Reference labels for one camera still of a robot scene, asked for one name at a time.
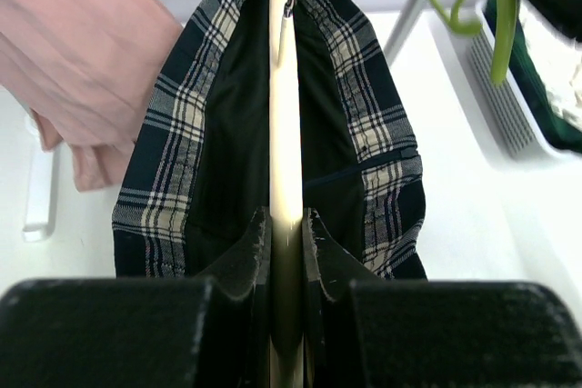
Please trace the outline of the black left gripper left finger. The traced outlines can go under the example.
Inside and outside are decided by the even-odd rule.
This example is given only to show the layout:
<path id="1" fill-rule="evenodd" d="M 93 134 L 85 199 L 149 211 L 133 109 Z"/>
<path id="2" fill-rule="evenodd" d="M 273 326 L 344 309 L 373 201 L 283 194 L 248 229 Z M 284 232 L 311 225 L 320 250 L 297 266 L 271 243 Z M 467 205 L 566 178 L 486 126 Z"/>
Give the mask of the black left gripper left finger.
<path id="1" fill-rule="evenodd" d="M 29 280 L 1 300 L 4 387 L 266 387 L 272 222 L 190 278 Z"/>

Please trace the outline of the plaid green white skirt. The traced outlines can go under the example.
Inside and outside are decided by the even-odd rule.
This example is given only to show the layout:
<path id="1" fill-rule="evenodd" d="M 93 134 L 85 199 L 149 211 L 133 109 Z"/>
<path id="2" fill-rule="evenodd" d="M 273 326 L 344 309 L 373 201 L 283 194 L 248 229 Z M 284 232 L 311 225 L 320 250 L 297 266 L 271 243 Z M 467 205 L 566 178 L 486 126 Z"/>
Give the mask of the plaid green white skirt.
<path id="1" fill-rule="evenodd" d="M 385 279 L 422 279 L 422 162 L 370 21 L 294 9 L 303 204 Z M 113 211 L 118 276 L 205 269 L 269 204 L 268 0 L 203 0 L 156 79 Z"/>

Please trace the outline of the cream plastic hanger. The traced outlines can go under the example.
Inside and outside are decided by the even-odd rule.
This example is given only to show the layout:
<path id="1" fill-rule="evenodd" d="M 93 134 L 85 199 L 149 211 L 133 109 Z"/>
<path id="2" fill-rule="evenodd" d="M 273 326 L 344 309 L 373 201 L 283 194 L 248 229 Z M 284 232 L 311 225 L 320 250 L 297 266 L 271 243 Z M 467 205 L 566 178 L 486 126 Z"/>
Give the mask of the cream plastic hanger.
<path id="1" fill-rule="evenodd" d="M 272 221 L 270 385 L 301 387 L 302 158 L 297 0 L 269 0 L 269 213 Z"/>

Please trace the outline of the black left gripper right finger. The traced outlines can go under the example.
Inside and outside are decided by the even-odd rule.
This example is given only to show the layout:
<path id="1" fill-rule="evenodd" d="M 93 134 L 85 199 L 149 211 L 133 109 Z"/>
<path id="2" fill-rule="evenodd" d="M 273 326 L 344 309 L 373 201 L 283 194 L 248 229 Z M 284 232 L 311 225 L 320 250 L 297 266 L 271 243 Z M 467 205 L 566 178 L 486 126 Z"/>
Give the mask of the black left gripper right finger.
<path id="1" fill-rule="evenodd" d="M 384 280 L 302 223 L 307 387 L 578 387 L 581 334 L 541 284 Z"/>

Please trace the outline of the pink pleated skirt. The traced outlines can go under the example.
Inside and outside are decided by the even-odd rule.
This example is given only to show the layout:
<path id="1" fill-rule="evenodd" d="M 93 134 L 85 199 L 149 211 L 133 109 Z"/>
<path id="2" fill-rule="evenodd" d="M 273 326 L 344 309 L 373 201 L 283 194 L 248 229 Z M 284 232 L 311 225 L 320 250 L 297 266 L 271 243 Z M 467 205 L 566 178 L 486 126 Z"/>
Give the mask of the pink pleated skirt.
<path id="1" fill-rule="evenodd" d="M 119 184 L 156 78 L 182 27 L 158 0 L 1 0 L 1 83 L 75 186 Z"/>

